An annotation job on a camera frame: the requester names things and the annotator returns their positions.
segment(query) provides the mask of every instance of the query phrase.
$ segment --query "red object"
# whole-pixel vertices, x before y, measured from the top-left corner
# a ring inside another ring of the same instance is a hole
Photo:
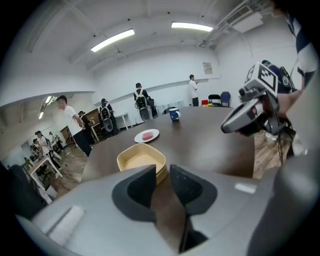
[[[149,140],[149,139],[151,139],[153,136],[154,136],[154,133],[153,133],[152,131],[145,132],[145,133],[142,135],[142,140],[143,140],[143,141]]]

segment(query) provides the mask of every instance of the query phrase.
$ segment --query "blue mug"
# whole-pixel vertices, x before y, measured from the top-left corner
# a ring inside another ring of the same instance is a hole
[[[178,121],[179,118],[181,117],[181,114],[179,112],[179,108],[177,108],[177,107],[169,109],[169,114],[170,114],[172,121]]]

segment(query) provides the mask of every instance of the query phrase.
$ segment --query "striped shirt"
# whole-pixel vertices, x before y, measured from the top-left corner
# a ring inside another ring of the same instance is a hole
[[[304,77],[304,87],[306,87],[317,69],[318,54],[297,19],[287,13],[286,22],[295,37],[295,47],[300,64],[298,72]]]

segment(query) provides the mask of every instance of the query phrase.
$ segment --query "beige plastic container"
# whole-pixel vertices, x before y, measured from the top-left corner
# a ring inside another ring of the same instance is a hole
[[[154,147],[138,143],[121,152],[117,159],[120,171],[131,168],[155,165],[156,184],[167,176],[166,157]]]

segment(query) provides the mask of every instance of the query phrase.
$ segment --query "white plate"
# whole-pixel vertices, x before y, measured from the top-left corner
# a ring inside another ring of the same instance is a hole
[[[153,137],[150,138],[150,139],[147,139],[147,140],[143,140],[143,139],[142,139],[142,135],[143,135],[144,133],[147,133],[147,132],[153,132]],[[157,129],[144,130],[144,131],[138,133],[138,134],[134,137],[134,141],[135,141],[136,143],[145,143],[145,142],[149,142],[149,141],[154,140],[158,135],[159,135],[159,131],[158,131]]]

